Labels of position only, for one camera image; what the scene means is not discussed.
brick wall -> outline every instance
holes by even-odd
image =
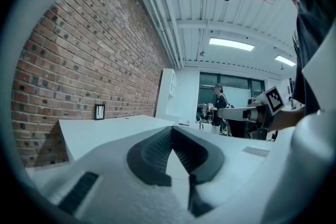
[[[28,167],[67,160],[59,119],[153,116],[169,67],[141,0],[57,0],[35,26],[13,82],[12,119]]]

white cabinet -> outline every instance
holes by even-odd
[[[174,121],[178,123],[180,119],[179,113],[175,110],[175,94],[177,87],[177,79],[174,69],[163,69],[159,98],[157,100],[156,118]]]

white ceiling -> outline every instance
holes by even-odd
[[[238,70],[277,79],[290,77],[295,71],[295,66],[286,64],[281,70],[281,62],[275,60],[281,55],[296,62],[292,34],[297,11],[291,0],[276,0],[273,4],[263,0],[144,2],[176,67],[182,67],[183,62],[186,66]],[[255,48],[244,51],[209,45],[211,37],[240,41]]]

ceiling light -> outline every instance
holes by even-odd
[[[294,62],[292,62],[292,61],[290,61],[290,60],[288,60],[288,59],[286,59],[286,58],[284,58],[280,55],[277,56],[275,59],[280,61],[280,62],[286,63],[287,65],[289,65],[291,67],[296,65],[296,63],[294,63]]]
[[[243,49],[243,50],[248,50],[248,51],[252,51],[254,48],[254,46],[247,45],[245,43],[240,43],[240,42],[235,42],[235,41],[225,40],[225,39],[218,39],[218,38],[211,38],[209,44],[232,47],[232,48]]]

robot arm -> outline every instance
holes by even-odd
[[[218,116],[227,120],[247,121],[248,131],[253,132],[257,129],[269,129],[275,114],[283,107],[284,102],[274,86],[256,98],[250,98],[245,108],[219,109]]]

